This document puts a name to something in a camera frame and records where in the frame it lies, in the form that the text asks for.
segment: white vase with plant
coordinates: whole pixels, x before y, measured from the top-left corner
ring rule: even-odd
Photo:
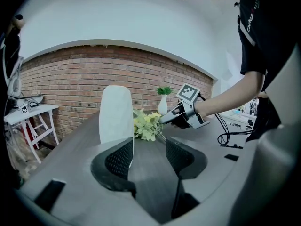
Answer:
[[[134,135],[135,138],[142,140],[155,141],[156,136],[166,141],[162,134],[163,125],[159,123],[160,114],[152,112],[145,114],[142,110],[133,110],[134,112]]]
[[[172,93],[172,89],[169,86],[159,87],[158,95],[161,95],[161,101],[158,106],[158,113],[165,115],[167,113],[167,96]]]

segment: white wall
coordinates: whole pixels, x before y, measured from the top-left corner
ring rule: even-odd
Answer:
[[[235,12],[228,15],[228,22],[220,25],[215,35],[219,58],[216,59],[216,66],[220,66],[221,74],[215,82],[212,96],[225,92],[231,86],[243,78],[240,74],[242,49],[238,34],[238,24]]]
[[[209,24],[181,0],[50,0],[34,15],[28,12],[32,4],[21,10],[29,17],[21,32],[25,58],[71,45],[120,44],[161,53],[214,79],[220,76]]]

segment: person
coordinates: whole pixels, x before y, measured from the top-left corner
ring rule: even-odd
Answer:
[[[5,67],[6,74],[10,77],[10,74],[14,68],[15,63],[18,60],[20,51],[20,37],[19,33],[24,26],[25,22],[21,14],[15,15],[4,34],[4,41],[1,45],[1,60],[5,46]]]
[[[250,105],[250,115],[256,114],[257,111],[256,107],[257,107],[256,99],[253,99]]]
[[[297,23],[298,0],[239,0],[238,33],[242,43],[244,77],[224,93],[204,102],[195,103],[202,117],[228,111],[257,97],[266,71],[266,87],[286,63],[299,37]],[[259,134],[279,125],[280,119],[267,99],[267,121]]]

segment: gray table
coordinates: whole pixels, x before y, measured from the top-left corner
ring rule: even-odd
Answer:
[[[84,149],[89,150],[89,153],[98,152],[94,149],[96,145],[100,144],[98,118],[99,113],[96,113],[67,136],[36,169],[32,177],[23,185],[21,191],[34,200],[45,183],[54,177],[54,171],[65,170],[65,167],[68,167],[66,165],[68,155],[82,152]],[[230,131],[239,131],[239,129],[230,128]],[[220,148],[217,142],[217,137],[221,133],[223,133],[223,129],[215,119],[212,119],[210,124],[198,130],[190,128],[182,130],[174,128],[170,124],[166,125],[163,130],[163,134],[166,137],[176,137],[179,141],[196,149],[198,147],[205,148],[206,153],[213,155],[215,155],[215,149],[218,149],[220,154],[224,155],[227,153]],[[231,136],[229,145],[235,143],[243,146],[245,139],[245,136]],[[232,149],[235,155],[239,155],[241,151],[239,149]],[[223,165],[219,165],[219,168],[226,170],[220,172],[223,173],[224,177],[230,172],[234,162],[226,160],[226,164],[230,164],[230,166],[224,167]],[[149,215],[161,224],[171,220],[170,213],[174,203],[178,178],[166,158],[165,144],[161,140],[157,139],[155,142],[146,142],[140,139],[135,140],[134,159],[128,179],[136,185],[136,201]],[[205,200],[208,194],[210,194],[210,189],[213,188],[203,185],[203,190],[196,191],[190,182],[184,182],[184,186],[185,190],[196,194],[194,196],[200,201]],[[144,213],[141,214],[144,225],[153,225],[155,223],[151,217],[147,217]],[[60,217],[63,214],[56,211],[55,215]]]

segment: black slot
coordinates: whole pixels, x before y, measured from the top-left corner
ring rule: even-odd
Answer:
[[[64,182],[52,180],[38,195],[34,202],[46,212],[50,212],[65,185]]]
[[[232,161],[237,161],[238,160],[238,156],[235,156],[235,155],[232,155],[232,154],[225,155],[224,158],[227,158],[227,159],[232,160]]]
[[[191,194],[185,192],[182,180],[179,179],[171,218],[178,218],[198,205],[199,202]]]

